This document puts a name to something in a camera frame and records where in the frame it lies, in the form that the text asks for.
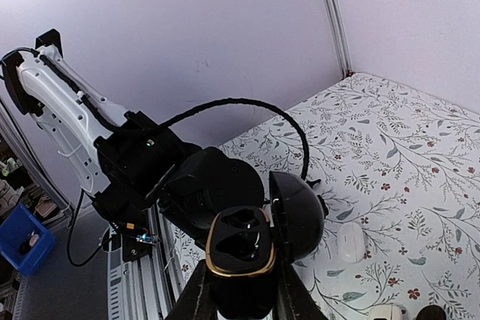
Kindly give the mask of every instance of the floral pattern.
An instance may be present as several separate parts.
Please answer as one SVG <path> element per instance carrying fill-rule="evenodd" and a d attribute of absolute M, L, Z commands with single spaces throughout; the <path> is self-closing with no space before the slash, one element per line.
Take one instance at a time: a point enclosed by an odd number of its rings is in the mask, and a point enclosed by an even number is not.
<path fill-rule="evenodd" d="M 394 303 L 413 319 L 438 304 L 450 319 L 480 319 L 479 115 L 365 73 L 289 114 L 307 135 L 308 176 L 322 179 L 316 190 L 330 210 L 320 245 L 295 267 L 322 311 L 363 319 Z M 220 148 L 254 166 L 265 188 L 269 171 L 302 167 L 300 139 L 280 117 Z M 350 221 L 367 245 L 354 265 L 338 258 L 336 244 Z M 172 227 L 187 280 L 203 253 Z"/>

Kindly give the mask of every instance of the red flower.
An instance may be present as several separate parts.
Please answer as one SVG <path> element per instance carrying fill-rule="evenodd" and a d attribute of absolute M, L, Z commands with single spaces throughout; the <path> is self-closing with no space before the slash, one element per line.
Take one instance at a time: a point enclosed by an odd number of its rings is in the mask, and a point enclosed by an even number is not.
<path fill-rule="evenodd" d="M 410 299 L 417 300 L 418 298 L 420 298 L 420 292 L 417 288 L 414 288 L 413 290 L 410 289 L 407 293 L 409 294 L 408 297 Z"/>
<path fill-rule="evenodd" d="M 388 279 L 388 284 L 393 288 L 393 285 L 398 284 L 398 279 L 396 277 L 391 277 L 390 279 Z"/>

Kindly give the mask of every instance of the blue plastic tray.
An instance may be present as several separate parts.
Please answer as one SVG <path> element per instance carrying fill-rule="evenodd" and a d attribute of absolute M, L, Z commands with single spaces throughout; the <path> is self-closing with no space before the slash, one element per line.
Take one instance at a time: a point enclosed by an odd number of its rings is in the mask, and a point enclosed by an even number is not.
<path fill-rule="evenodd" d="M 27 254 L 21 255 L 20 245 L 32 232 L 39 234 L 40 240 Z M 55 245 L 53 234 L 22 204 L 18 205 L 0 226 L 0 253 L 26 277 L 40 268 Z"/>

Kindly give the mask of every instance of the black round lid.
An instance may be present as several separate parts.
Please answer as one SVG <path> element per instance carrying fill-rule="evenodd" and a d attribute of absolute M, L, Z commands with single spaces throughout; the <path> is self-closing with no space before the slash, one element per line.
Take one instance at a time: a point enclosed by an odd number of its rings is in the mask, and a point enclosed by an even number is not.
<path fill-rule="evenodd" d="M 325 214 L 315 192 L 298 176 L 270 172 L 269 186 L 275 246 L 291 264 L 317 248 Z"/>

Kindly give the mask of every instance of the thick black cable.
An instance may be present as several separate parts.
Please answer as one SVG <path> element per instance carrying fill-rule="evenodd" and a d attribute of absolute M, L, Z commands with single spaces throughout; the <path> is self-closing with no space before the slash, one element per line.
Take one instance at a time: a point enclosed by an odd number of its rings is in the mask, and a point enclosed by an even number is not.
<path fill-rule="evenodd" d="M 119 235 L 113 235 L 110 238 L 106 239 L 104 242 L 102 242 L 102 244 L 100 244 L 98 246 L 97 249 L 95 249 L 95 251 L 84 262 L 80 262 L 79 264 L 77 264 L 76 262 L 73 261 L 72 255 L 70 253 L 70 247 L 71 247 L 72 235 L 74 233 L 75 223 L 77 222 L 78 213 L 80 211 L 80 208 L 82 207 L 82 202 L 83 202 L 84 195 L 85 195 L 85 191 L 84 191 L 84 189 L 82 189 L 82 191 L 80 192 L 80 198 L 79 198 L 79 201 L 78 201 L 78 205 L 75 209 L 75 214 L 73 215 L 73 218 L 72 218 L 71 227 L 68 230 L 68 236 L 67 236 L 67 258 L 68 258 L 68 262 L 70 262 L 76 268 L 81 268 L 81 267 L 87 265 L 98 254 L 98 252 L 100 250 L 102 250 L 102 247 L 104 245 L 106 245 L 110 241 L 112 241 L 115 238 L 115 236 L 119 236 Z"/>
<path fill-rule="evenodd" d="M 58 76 L 61 80 L 63 80 L 69 87 L 74 91 L 75 93 L 78 93 L 81 91 L 81 88 L 66 74 L 64 74 L 60 69 L 56 67 L 56 65 L 48 59 L 45 55 L 40 55 L 40 60 L 44 62 L 44 64 L 56 75 Z M 261 100 L 253 100 L 253 99 L 244 99 L 244 98 L 227 98 L 227 99 L 220 99 L 220 100 L 214 100 L 209 103 L 205 103 L 199 106 L 195 106 L 194 108 L 183 112 L 182 114 L 179 114 L 177 116 L 174 116 L 168 121 L 165 121 L 164 123 L 153 127 L 153 128 L 148 128 L 148 129 L 141 129 L 141 130 L 134 130 L 134 129 L 122 129 L 120 127 L 117 127 L 114 124 L 111 124 L 105 117 L 100 113 L 100 111 L 97 109 L 97 107 L 89 100 L 89 97 L 84 95 L 81 99 L 81 101 L 85 104 L 88 110 L 93 114 L 93 116 L 98 120 L 98 122 L 108 129 L 109 131 L 112 131 L 115 134 L 118 135 L 125 135 L 125 136 L 150 136 L 156 133 L 161 133 L 162 131 L 165 131 L 168 127 L 171 127 L 172 125 L 189 118 L 199 112 L 202 112 L 204 110 L 216 107 L 216 106 L 223 106 L 223 105 L 230 105 L 230 104 L 241 104 L 241 105 L 252 105 L 252 106 L 258 106 L 261 108 L 268 109 L 272 112 L 275 112 L 279 115 L 281 115 L 286 121 L 292 125 L 292 127 L 296 130 L 298 135 L 300 136 L 301 140 L 301 146 L 304 152 L 304 158 L 303 158 L 303 166 L 301 169 L 301 178 L 306 179 L 307 178 L 307 173 L 308 173 L 308 164 L 310 162 L 310 151 L 308 148 L 308 141 L 307 137 L 305 135 L 305 132 L 303 129 L 300 128 L 299 124 L 286 112 L 284 112 L 282 109 L 278 108 L 275 105 L 272 105 L 270 103 L 266 103 Z"/>

